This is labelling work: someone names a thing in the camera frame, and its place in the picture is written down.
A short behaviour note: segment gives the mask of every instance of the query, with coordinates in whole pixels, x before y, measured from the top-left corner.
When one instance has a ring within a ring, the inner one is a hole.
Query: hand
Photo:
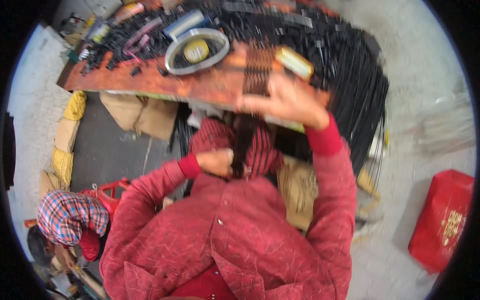
[[[283,74],[273,73],[268,82],[270,97],[241,95],[236,102],[237,111],[270,115],[296,121],[308,127],[323,130],[330,124],[330,116],[320,101],[308,94],[305,82],[291,80]],[[329,97],[321,92],[319,97]]]
[[[75,269],[75,261],[72,257],[72,254],[62,245],[55,245],[55,256],[59,260],[64,272]]]
[[[233,150],[218,149],[212,152],[202,152],[195,155],[202,171],[217,176],[228,176],[232,173]]]
[[[68,250],[65,252],[65,264],[70,270],[75,270],[75,266],[76,266],[75,259],[73,258],[72,254]]]

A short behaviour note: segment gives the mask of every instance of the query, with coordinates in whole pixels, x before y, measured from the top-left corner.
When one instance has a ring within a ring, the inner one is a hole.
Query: red bag
[[[408,250],[429,274],[442,272],[458,244],[474,179],[455,170],[435,175]]]

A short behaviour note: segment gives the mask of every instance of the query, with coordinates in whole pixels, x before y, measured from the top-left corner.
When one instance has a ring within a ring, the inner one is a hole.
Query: cloth sack
[[[87,96],[83,91],[75,91],[68,101],[63,116],[70,120],[80,120],[84,116]]]
[[[136,123],[146,101],[135,95],[100,93],[100,100],[123,130],[136,131]]]
[[[169,140],[178,106],[178,102],[148,98],[137,121],[137,131],[161,140]]]
[[[65,153],[55,147],[52,154],[52,167],[55,169],[55,175],[63,181],[63,184],[70,186],[72,181],[73,153]]]
[[[100,93],[100,100],[117,124],[125,131],[133,130],[168,140],[173,131],[178,103],[144,96]]]
[[[318,196],[315,170],[306,162],[287,155],[283,157],[277,180],[287,207],[287,221],[295,228],[307,230],[313,218],[313,201]]]
[[[40,171],[40,198],[43,198],[47,193],[53,190],[68,191],[69,188],[52,172],[41,170]]]
[[[474,179],[455,170],[436,174],[408,245],[410,254],[429,274],[442,272],[462,234]]]
[[[80,121],[78,120],[61,119],[57,125],[55,147],[63,152],[72,153],[79,126]]]

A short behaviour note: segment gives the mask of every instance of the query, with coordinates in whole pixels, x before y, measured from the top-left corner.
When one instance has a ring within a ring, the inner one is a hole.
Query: black hair
[[[50,267],[53,254],[47,250],[48,240],[38,225],[28,231],[27,244],[35,262],[43,267]]]

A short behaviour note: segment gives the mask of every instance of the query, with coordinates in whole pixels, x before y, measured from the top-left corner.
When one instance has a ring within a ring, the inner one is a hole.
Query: plaid cloth
[[[75,245],[82,237],[82,228],[90,228],[99,236],[105,234],[108,211],[90,196],[54,190],[43,197],[37,223],[53,243]]]

